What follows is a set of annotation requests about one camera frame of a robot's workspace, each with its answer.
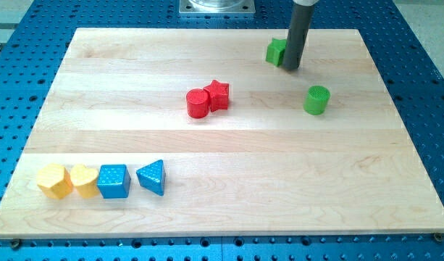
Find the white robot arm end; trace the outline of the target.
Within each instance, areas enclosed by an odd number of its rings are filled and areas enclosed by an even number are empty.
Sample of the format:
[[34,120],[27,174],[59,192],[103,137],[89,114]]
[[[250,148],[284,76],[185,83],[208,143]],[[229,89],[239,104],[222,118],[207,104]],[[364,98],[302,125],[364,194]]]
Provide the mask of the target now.
[[293,0],[293,2],[297,5],[310,7],[315,5],[319,0]]

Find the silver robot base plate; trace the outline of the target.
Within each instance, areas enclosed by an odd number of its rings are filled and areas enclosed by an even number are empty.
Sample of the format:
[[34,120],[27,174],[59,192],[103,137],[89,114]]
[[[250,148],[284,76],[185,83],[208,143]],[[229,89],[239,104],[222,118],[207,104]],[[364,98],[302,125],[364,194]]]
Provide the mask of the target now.
[[252,15],[255,12],[254,0],[179,0],[179,13],[184,15]]

